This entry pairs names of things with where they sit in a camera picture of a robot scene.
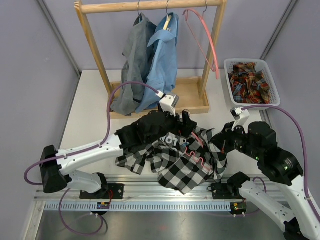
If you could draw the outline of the black white checkered shirt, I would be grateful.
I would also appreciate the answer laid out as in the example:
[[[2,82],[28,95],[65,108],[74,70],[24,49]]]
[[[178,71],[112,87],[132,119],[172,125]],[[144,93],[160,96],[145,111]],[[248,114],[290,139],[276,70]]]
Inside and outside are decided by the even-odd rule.
[[[220,150],[211,143],[215,129],[196,127],[188,137],[168,133],[136,153],[117,157],[115,164],[141,175],[150,163],[158,183],[187,194],[209,179],[220,182],[228,166],[227,158],[218,159]]]

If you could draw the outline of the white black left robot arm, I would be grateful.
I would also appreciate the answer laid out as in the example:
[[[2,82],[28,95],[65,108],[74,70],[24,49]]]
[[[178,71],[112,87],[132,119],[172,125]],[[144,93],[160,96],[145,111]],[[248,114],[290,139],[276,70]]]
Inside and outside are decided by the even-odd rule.
[[[52,194],[73,189],[83,191],[90,199],[103,199],[110,190],[106,177],[99,172],[82,172],[80,168],[101,160],[135,154],[168,133],[188,137],[196,126],[186,111],[173,116],[169,112],[152,110],[102,142],[65,150],[49,145],[43,149],[39,166],[43,192]]]

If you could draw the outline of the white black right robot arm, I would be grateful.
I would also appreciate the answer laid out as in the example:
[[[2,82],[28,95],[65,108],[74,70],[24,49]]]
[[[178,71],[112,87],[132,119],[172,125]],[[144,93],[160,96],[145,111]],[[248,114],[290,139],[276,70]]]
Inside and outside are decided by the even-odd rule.
[[[243,172],[227,180],[227,193],[252,202],[283,232],[287,240],[318,240],[320,238],[320,209],[307,196],[305,175],[297,158],[280,148],[277,135],[262,121],[252,122],[245,131],[242,126],[224,125],[213,136],[213,143],[222,156],[236,150],[257,161],[258,169],[273,182],[285,197],[289,207],[261,191]]]

